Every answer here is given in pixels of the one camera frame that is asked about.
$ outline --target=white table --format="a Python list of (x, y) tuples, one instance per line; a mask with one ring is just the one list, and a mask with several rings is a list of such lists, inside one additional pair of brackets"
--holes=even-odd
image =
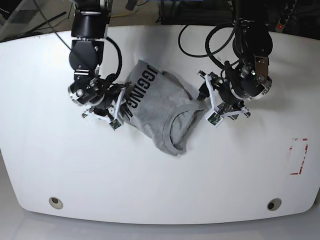
[[(120, 79), (142, 59), (174, 73), (195, 97), (203, 83), (197, 72), (218, 69), (208, 58), (180, 52), (181, 28), (111, 27), (123, 55)], [(190, 27), (183, 47), (203, 54), (211, 29)], [(230, 31), (219, 32), (212, 49)], [(60, 35), (71, 43), (70, 32)], [(54, 34), (0, 44), (0, 148), (19, 204), (37, 213), (134, 224), (223, 223), (307, 211), (320, 186), (320, 42), (271, 36), (273, 85), (247, 103), (251, 118), (226, 119), (218, 128), (202, 120), (179, 157), (160, 152), (131, 126), (114, 132), (101, 120), (82, 119), (84, 108), (67, 91), (69, 50)], [(236, 60), (231, 46), (217, 56)], [(106, 43), (103, 75), (117, 64)], [(51, 207), (50, 197), (63, 208)], [(282, 205), (269, 211), (275, 198)]]

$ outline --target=white table surface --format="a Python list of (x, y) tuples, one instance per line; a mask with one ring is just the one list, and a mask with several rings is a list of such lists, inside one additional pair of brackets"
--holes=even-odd
[(0, 154), (0, 239), (3, 240), (314, 240), (319, 200), (301, 214), (198, 225), (141, 225), (39, 214), (20, 207)]
[[(197, 72), (219, 71), (208, 58), (180, 52), (181, 29), (111, 27), (123, 55), (120, 79), (142, 59), (174, 73), (196, 96), (203, 83)], [(190, 27), (183, 47), (203, 54), (211, 29)], [(230, 31), (217, 34), (212, 49)], [(70, 32), (60, 35), (71, 43)], [(307, 211), (320, 186), (320, 42), (271, 36), (273, 85), (264, 98), (247, 103), (251, 118), (226, 119), (218, 128), (201, 121), (179, 157), (160, 152), (131, 126), (113, 132), (103, 121), (82, 119), (84, 108), (67, 91), (69, 50), (54, 34), (0, 44), (0, 148), (19, 204), (37, 213), (135, 224), (223, 223)], [(217, 56), (236, 60), (231, 46)], [(102, 74), (117, 64), (106, 43)], [(291, 175), (303, 157), (301, 174)], [(62, 200), (63, 209), (52, 208), (50, 197)], [(274, 198), (282, 205), (268, 211)]]

